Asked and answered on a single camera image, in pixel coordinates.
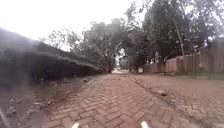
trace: brick paved road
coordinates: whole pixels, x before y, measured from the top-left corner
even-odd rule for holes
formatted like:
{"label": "brick paved road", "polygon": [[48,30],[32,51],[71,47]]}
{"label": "brick paved road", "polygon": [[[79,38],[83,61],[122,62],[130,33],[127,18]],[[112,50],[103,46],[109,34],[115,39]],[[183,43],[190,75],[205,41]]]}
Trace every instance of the brick paved road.
{"label": "brick paved road", "polygon": [[122,75],[104,75],[50,115],[42,128],[200,128]]}
{"label": "brick paved road", "polygon": [[162,89],[168,99],[187,115],[224,128],[224,81],[180,79],[165,76],[134,76],[141,85]]}

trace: overcast sky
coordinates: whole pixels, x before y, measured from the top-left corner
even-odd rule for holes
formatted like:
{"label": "overcast sky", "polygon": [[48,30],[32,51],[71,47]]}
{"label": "overcast sky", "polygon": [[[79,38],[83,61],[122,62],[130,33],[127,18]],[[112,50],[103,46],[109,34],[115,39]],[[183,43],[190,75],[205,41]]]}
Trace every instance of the overcast sky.
{"label": "overcast sky", "polygon": [[133,0],[0,0],[0,27],[32,39],[123,16]]}

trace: road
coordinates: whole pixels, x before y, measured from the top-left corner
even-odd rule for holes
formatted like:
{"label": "road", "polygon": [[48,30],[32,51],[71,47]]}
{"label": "road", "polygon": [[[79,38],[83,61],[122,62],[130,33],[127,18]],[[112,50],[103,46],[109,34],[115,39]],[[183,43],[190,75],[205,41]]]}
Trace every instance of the road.
{"label": "road", "polygon": [[43,122],[30,121],[27,126],[222,128],[223,83],[152,75],[100,75],[83,85],[80,92],[70,94],[63,104],[53,106]]}

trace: wall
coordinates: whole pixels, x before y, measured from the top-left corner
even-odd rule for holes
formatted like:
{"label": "wall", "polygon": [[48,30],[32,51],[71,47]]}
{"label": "wall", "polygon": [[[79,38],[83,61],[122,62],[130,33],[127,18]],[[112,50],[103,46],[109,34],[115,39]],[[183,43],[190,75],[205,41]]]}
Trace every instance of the wall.
{"label": "wall", "polygon": [[210,49],[202,49],[199,53],[169,59],[164,64],[147,64],[144,66],[144,72],[224,73],[224,43],[222,42],[218,41],[212,44]]}
{"label": "wall", "polygon": [[101,72],[95,62],[0,29],[0,85]]}

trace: fence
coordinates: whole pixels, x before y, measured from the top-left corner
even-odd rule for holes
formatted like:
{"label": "fence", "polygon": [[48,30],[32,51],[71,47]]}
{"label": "fence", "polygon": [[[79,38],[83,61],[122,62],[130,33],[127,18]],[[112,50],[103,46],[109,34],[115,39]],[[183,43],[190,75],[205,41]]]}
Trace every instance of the fence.
{"label": "fence", "polygon": [[163,64],[146,64],[144,72],[150,73],[196,73],[214,72],[224,73],[224,43],[217,42],[210,49],[202,49],[199,53],[178,56],[167,60]]}

